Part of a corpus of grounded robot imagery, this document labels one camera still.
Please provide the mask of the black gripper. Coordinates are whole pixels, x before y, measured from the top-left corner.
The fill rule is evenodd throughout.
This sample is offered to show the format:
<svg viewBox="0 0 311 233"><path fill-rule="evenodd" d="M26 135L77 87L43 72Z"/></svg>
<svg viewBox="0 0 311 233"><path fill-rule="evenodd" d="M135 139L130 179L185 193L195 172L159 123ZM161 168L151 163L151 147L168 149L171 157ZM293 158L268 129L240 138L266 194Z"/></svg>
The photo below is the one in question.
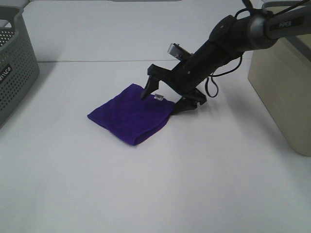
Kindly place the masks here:
<svg viewBox="0 0 311 233"><path fill-rule="evenodd" d="M152 64L147 69L149 78L140 99L144 100L158 90L159 82L162 81L182 96L174 104L172 115L194 110L197 103L206 102L205 95L196 89L197 85L216 69L239 56L240 53L236 50L226 51L216 43L206 41L189 59L179 61L171 70Z"/></svg>

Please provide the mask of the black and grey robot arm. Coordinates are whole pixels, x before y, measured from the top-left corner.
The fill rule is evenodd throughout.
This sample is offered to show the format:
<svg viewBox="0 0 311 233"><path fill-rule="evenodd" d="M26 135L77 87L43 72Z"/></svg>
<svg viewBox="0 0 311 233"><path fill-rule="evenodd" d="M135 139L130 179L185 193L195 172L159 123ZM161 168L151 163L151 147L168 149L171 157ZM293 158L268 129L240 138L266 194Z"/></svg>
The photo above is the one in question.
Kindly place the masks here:
<svg viewBox="0 0 311 233"><path fill-rule="evenodd" d="M249 0L243 3L245 8L237 14L248 11L250 15L223 18L195 53L187 52L179 44L171 44L168 53L179 63L171 70L150 65L147 69L149 79L140 98L146 99L158 90L159 82L163 81L181 96L174 105L173 114L194 110L198 104L204 104L210 95L209 92L200 92L197 86L202 81L213 81L218 68L235 59L242 59L246 51L267 49L280 38L311 32L309 0L267 2L260 9L255 9Z"/></svg>

